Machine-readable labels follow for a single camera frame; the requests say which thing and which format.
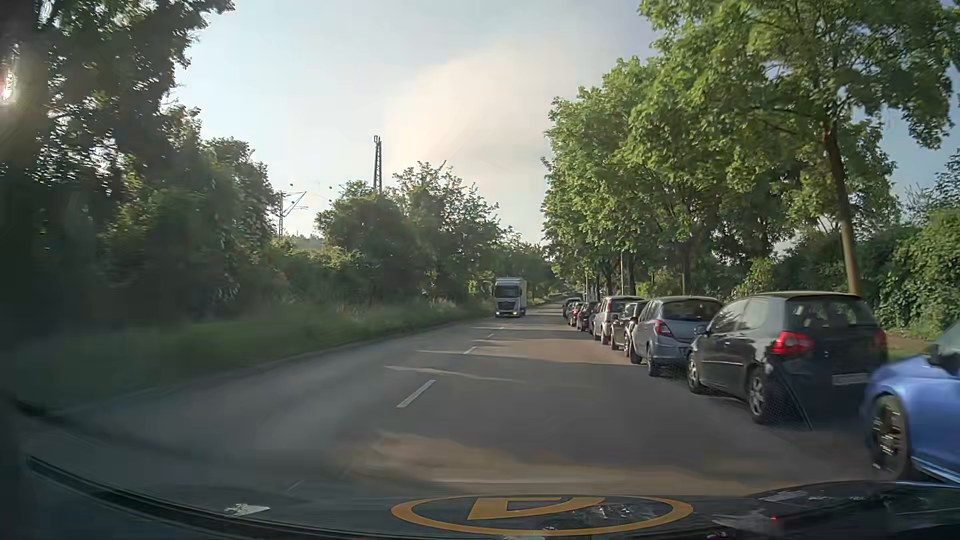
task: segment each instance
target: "cloud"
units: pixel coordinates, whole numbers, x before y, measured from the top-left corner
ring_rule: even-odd
[[[503,39],[416,72],[385,104],[385,172],[447,160],[455,174],[500,204],[505,224],[540,240],[546,189],[540,157],[550,151],[543,132],[551,100],[598,83],[613,64],[613,58],[589,58],[577,41],[570,35]]]

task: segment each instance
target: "gray hatchback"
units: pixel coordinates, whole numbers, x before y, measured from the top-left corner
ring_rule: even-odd
[[[723,304],[707,296],[664,296],[651,300],[637,317],[631,342],[658,377],[665,366],[686,366],[693,330],[708,323]]]

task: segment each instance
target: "parked car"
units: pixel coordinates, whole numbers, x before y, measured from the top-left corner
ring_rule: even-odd
[[[664,368],[686,366],[694,329],[708,323],[722,306],[707,296],[664,296],[647,303],[631,335],[635,355],[646,361],[647,374],[659,377]]]
[[[571,296],[570,298],[567,298],[566,300],[564,300],[564,308],[563,308],[564,319],[569,319],[569,318],[570,318],[570,310],[571,310],[571,309],[573,308],[573,306],[575,306],[578,302],[580,302],[580,297],[579,297],[579,296]]]
[[[579,313],[580,309],[583,308],[583,306],[585,306],[586,304],[587,304],[586,302],[573,303],[573,306],[571,306],[570,310],[568,310],[566,313],[566,317],[567,317],[566,323],[568,325],[570,325],[571,327],[577,326],[577,313]]]
[[[590,327],[590,331],[593,332],[593,339],[600,341],[602,345],[610,345],[611,335],[613,335],[613,321],[620,317],[624,306],[639,300],[643,300],[643,297],[627,295],[605,297],[600,302],[593,319],[593,325]]]
[[[577,311],[577,330],[590,330],[590,325],[593,322],[590,319],[593,317],[593,310],[598,304],[598,302],[586,302],[580,306],[580,310]]]
[[[622,348],[624,355],[627,357],[630,356],[630,347],[628,345],[630,343],[630,332],[634,330],[636,317],[647,305],[647,302],[649,301],[641,300],[639,302],[630,302],[623,307],[623,312],[613,321],[613,333],[610,339],[611,349],[619,351]]]
[[[781,415],[855,413],[870,373],[886,362],[886,335],[862,298],[821,291],[757,294],[698,326],[687,361],[693,393],[713,388],[747,400],[767,424]]]
[[[884,479],[960,483],[960,323],[926,354],[876,370],[860,415]]]

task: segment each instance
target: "truck cab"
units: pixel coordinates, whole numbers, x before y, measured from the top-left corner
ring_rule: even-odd
[[[527,281],[523,278],[497,278],[493,283],[497,317],[522,317],[527,314]]]

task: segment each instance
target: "side mirror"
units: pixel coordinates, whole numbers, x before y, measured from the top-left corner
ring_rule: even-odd
[[[960,369],[960,354],[956,352],[944,353],[940,345],[931,343],[926,347],[926,362],[931,366],[939,366],[953,373]]]

